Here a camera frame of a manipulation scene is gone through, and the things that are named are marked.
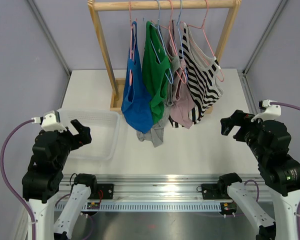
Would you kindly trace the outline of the mauve pink tank top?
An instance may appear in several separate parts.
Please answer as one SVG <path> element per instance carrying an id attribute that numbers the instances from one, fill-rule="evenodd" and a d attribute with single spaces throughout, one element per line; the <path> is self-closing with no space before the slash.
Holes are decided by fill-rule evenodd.
<path id="1" fill-rule="evenodd" d="M 168 56 L 171 59 L 171 71 L 173 83 L 167 87 L 167 105 L 170 107 L 169 121 L 174 128 L 190 129 L 193 125 L 189 114 L 195 106 L 191 94 L 187 88 L 186 62 L 177 55 L 174 24 L 170 24 L 171 36 L 167 47 Z"/>

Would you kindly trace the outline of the black white striped tank top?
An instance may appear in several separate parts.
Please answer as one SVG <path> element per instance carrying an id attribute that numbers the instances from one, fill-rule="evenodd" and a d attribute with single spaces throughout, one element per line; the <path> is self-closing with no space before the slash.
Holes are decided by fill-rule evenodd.
<path id="1" fill-rule="evenodd" d="M 199 48 L 186 23 L 182 24 L 182 30 L 182 47 L 188 76 L 186 85 L 194 102 L 189 117 L 192 119 L 192 125 L 195 125 L 223 96 L 224 91 L 217 83 L 217 75 L 220 72 L 217 59 L 209 57 Z"/>

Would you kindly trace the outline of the blue hanger of mauve top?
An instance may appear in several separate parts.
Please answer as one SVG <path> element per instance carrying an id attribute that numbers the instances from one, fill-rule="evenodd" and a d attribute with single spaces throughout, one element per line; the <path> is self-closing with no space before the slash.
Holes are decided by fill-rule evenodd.
<path id="1" fill-rule="evenodd" d="M 180 50 L 181 50 L 180 65 L 181 65 L 182 72 L 183 72 L 183 75 L 184 75 L 184 80 L 182 82 L 184 84 L 186 84 L 188 82 L 188 74 L 187 74 L 187 69 L 186 69 L 186 61 L 184 59 L 184 49 L 183 49 L 183 46 L 182 46 L 182 34 L 181 34 L 181 14 L 182 14 L 182 7 L 183 7 L 183 1 L 180 0 L 180 9 L 179 9 L 179 14 L 178 14 L 176 26 L 178 27 L 178 34 L 179 34 L 179 40 L 180 40 Z"/>

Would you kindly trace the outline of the grey tank top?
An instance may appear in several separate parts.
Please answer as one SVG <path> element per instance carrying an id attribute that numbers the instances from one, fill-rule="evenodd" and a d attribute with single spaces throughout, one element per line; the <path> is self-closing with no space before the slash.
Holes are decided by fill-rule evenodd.
<path id="1" fill-rule="evenodd" d="M 147 133 L 142 133 L 140 131 L 136 132 L 136 136 L 139 141 L 151 141 L 153 146 L 156 148 L 163 144 L 164 142 L 164 128 L 169 121 L 171 107 L 173 105 L 172 95 L 173 86 L 168 83 L 167 87 L 167 98 L 163 100 L 164 112 L 163 117 L 154 124 L 152 128 Z"/>

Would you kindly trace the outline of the green tank top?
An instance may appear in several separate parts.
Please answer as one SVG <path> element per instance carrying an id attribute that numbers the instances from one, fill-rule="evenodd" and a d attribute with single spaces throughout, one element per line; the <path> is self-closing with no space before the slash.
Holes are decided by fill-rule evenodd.
<path id="1" fill-rule="evenodd" d="M 163 118 L 165 100 L 168 95 L 170 61 L 158 36 L 158 29 L 147 21 L 142 60 L 143 83 L 151 96 L 149 107 L 154 124 Z"/>

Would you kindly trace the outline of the pink hanger of striped top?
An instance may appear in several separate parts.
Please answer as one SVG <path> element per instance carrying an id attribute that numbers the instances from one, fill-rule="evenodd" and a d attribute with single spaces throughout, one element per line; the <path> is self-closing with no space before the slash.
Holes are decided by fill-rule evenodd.
<path id="1" fill-rule="evenodd" d="M 208 44 L 208 47 L 209 47 L 209 49 L 210 49 L 210 51 L 211 51 L 211 53 L 212 53 L 212 56 L 213 56 L 213 57 L 215 58 L 215 60 L 216 60 L 217 57 L 215 56 L 215 53 L 214 53 L 214 51 L 213 51 L 213 49 L 212 49 L 212 47 L 211 47 L 211 45 L 210 45 L 210 42 L 209 42 L 209 40 L 208 40 L 208 38 L 207 38 L 207 35 L 206 35 L 206 32 L 205 32 L 205 22 L 206 22 L 206 18 L 207 18 L 208 12 L 209 12 L 209 3 L 208 3 L 207 0 L 205 0 L 205 3 L 206 3 L 206 7 L 207 7 L 207 8 L 206 8 L 205 16 L 204 16 L 204 18 L 203 18 L 202 25 L 199 27 L 199 26 L 194 26 L 194 25 L 191 25 L 191 24 L 188 24 L 188 23 L 187 23 L 187 26 L 188 26 L 188 27 L 191 27 L 191 28 L 195 28 L 195 29 L 200 29 L 200 30 L 202 30 L 203 35 L 204 35 L 204 37 L 205 37 L 205 40 L 206 40 L 206 42 L 207 42 L 207 44 Z M 182 8 L 183 8 L 183 1 L 180 0 L 180 14 L 181 14 Z M 220 70 L 220 73 L 221 73 L 221 75 L 222 75 L 222 79 L 220 79 L 220 78 L 218 77 L 218 75 L 217 75 L 217 78 L 218 78 L 218 80 L 219 80 L 220 82 L 224 82 L 225 76 L 224 76 L 224 74 L 223 74 L 223 72 L 222 72 L 222 70 L 221 70 L 220 67 L 219 67 L 219 70 Z"/>

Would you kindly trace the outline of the blue hanger of green top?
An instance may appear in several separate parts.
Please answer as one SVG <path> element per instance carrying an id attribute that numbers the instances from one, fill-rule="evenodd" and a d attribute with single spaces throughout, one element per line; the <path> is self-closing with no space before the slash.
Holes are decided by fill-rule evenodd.
<path id="1" fill-rule="evenodd" d="M 151 21 L 147 21 L 145 24 L 146 35 L 142 62 L 142 74 L 145 77 L 146 82 L 154 80 L 154 82 L 157 84 L 157 81 L 162 81 L 164 78 L 166 78 L 165 74 L 167 74 L 168 77 L 171 76 L 169 71 L 169 69 L 171 69 L 171 65 L 169 63 L 168 55 L 165 55 L 164 49 L 161 45 L 161 40 L 157 29 L 152 27 L 151 24 Z M 153 42 L 161 63 L 159 63 L 156 58 L 151 42 Z"/>

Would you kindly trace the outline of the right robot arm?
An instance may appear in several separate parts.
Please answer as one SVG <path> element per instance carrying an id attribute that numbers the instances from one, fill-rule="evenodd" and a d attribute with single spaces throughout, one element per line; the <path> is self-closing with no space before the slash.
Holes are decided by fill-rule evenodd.
<path id="1" fill-rule="evenodd" d="M 260 175 L 269 188 L 275 217 L 266 214 L 237 173 L 219 177 L 218 195 L 230 197 L 238 205 L 254 228 L 257 240 L 300 240 L 300 163 L 288 154 L 292 137 L 285 124 L 258 119 L 241 110 L 220 123 L 223 136 L 239 127 L 233 138 L 246 143 L 256 158 Z"/>

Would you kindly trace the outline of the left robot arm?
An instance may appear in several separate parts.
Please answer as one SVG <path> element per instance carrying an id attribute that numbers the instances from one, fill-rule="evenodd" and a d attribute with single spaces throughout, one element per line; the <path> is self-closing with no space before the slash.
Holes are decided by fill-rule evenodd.
<path id="1" fill-rule="evenodd" d="M 63 169 L 71 151 L 92 142 L 91 130 L 78 120 L 70 122 L 77 130 L 58 132 L 41 130 L 32 147 L 33 155 L 22 178 L 22 197 L 28 202 L 34 218 L 31 225 L 38 240 L 70 240 L 85 202 L 98 194 L 95 175 L 80 173 L 73 183 L 69 200 L 57 220 L 54 219 Z"/>

